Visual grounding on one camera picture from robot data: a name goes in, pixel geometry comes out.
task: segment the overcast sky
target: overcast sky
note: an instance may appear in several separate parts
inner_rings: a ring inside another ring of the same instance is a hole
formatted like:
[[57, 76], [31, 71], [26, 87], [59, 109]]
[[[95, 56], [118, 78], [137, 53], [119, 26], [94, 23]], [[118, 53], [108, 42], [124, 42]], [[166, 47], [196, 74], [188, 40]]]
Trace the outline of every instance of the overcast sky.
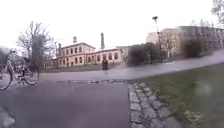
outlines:
[[16, 47], [32, 20], [47, 25], [62, 46], [77, 36], [99, 48], [101, 32], [106, 47], [143, 43], [156, 30], [153, 16], [161, 30], [193, 19], [215, 22], [211, 8], [212, 0], [0, 0], [0, 45]]

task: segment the sidewalk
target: sidewalk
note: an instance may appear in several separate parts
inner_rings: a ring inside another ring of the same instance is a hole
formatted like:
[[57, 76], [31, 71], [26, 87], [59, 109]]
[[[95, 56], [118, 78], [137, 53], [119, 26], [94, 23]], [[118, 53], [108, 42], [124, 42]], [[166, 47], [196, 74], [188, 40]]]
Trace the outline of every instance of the sidewalk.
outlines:
[[160, 75], [170, 72], [194, 69], [203, 66], [209, 66], [224, 62], [224, 50], [214, 52], [212, 55], [202, 58], [186, 59], [174, 61], [165, 64], [147, 65], [142, 67], [127, 67], [123, 69], [114, 69], [105, 71], [90, 72], [61, 72], [61, 73], [43, 73], [43, 81], [60, 80], [108, 80], [108, 79], [138, 79], [153, 75]]

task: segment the bicycle wheel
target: bicycle wheel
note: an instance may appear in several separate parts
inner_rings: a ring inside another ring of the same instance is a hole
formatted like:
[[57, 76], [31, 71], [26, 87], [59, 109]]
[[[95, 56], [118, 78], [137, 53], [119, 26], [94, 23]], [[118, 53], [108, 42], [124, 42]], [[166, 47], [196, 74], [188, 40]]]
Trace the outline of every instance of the bicycle wheel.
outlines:
[[38, 66], [25, 67], [23, 71], [24, 81], [29, 85], [34, 85], [39, 80]]
[[12, 72], [9, 69], [0, 70], [0, 90], [6, 90], [12, 82]]

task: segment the cobblestone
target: cobblestone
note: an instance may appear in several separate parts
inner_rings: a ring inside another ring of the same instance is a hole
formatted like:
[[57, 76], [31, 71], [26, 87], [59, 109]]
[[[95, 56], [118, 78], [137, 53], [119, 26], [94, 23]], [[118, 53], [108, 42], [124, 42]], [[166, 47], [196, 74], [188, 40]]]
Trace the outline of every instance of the cobblestone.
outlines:
[[153, 108], [143, 109], [142, 111], [143, 111], [144, 118], [153, 119], [153, 118], [156, 118], [156, 116], [157, 116], [157, 114]]
[[141, 102], [141, 107], [144, 108], [150, 108], [151, 106], [149, 105], [148, 102]]
[[144, 83], [129, 87], [131, 128], [181, 128]]
[[138, 93], [142, 93], [142, 90], [140, 90], [140, 89], [136, 89], [136, 92], [138, 92]]
[[141, 123], [140, 121], [141, 113], [138, 111], [131, 111], [131, 121], [134, 123]]
[[135, 123], [132, 123], [131, 127], [132, 128], [145, 128], [142, 124], [135, 124]]
[[159, 102], [159, 101], [152, 101], [152, 106], [155, 108], [155, 109], [158, 109], [162, 106], [162, 103]]
[[129, 98], [130, 98], [131, 102], [139, 103], [139, 100], [138, 100], [138, 97], [137, 97], [136, 93], [129, 92]]
[[141, 98], [141, 97], [145, 97], [145, 94], [142, 93], [142, 92], [141, 92], [141, 93], [138, 93], [138, 97], [140, 97], [140, 98]]
[[140, 105], [138, 103], [131, 103], [131, 110], [141, 111]]
[[165, 128], [181, 128], [180, 124], [173, 118], [169, 117], [164, 121]]
[[144, 90], [144, 92], [149, 92], [149, 91], [151, 91], [149, 88], [144, 88], [143, 90]]
[[145, 93], [145, 95], [146, 95], [147, 97], [150, 97], [150, 96], [152, 96], [153, 94], [152, 94], [152, 91], [148, 91], [148, 92]]
[[140, 99], [141, 102], [147, 102], [148, 101], [148, 99], [146, 97], [139, 97], [139, 99]]
[[149, 96], [149, 100], [150, 100], [150, 101], [154, 101], [154, 100], [157, 100], [157, 98], [156, 98], [155, 95], [151, 95], [151, 96]]
[[160, 118], [164, 118], [164, 117], [168, 117], [171, 114], [171, 112], [167, 108], [163, 107], [158, 110], [158, 114]]
[[130, 85], [130, 86], [129, 86], [129, 91], [130, 91], [130, 92], [135, 92], [134, 87]]
[[163, 128], [163, 123], [158, 119], [152, 119], [150, 128]]

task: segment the building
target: building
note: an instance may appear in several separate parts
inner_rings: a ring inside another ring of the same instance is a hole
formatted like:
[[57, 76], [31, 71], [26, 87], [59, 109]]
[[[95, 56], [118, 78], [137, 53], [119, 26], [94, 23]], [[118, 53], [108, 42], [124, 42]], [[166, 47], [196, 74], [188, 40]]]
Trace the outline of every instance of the building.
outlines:
[[150, 32], [146, 37], [146, 42], [152, 42], [157, 43], [159, 42], [158, 34], [157, 32]]
[[116, 46], [116, 48], [121, 49], [122, 56], [123, 56], [123, 61], [127, 62], [128, 61], [128, 52], [129, 52], [130, 46]]
[[[158, 34], [149, 33], [146, 41], [158, 43]], [[165, 49], [172, 44], [168, 55], [183, 55], [183, 47], [189, 40], [199, 40], [202, 43], [203, 52], [224, 48], [224, 29], [200, 26], [179, 26], [177, 28], [164, 29], [160, 32], [160, 42]]]
[[[103, 33], [101, 33], [101, 49], [87, 43], [77, 43], [77, 38], [73, 38], [73, 45], [61, 47], [58, 49], [58, 67], [74, 67], [82, 65], [101, 64], [103, 58], [108, 60], [109, 64], [121, 63], [123, 61], [122, 50], [119, 48], [105, 49]], [[53, 60], [45, 62], [45, 67], [53, 68]]]

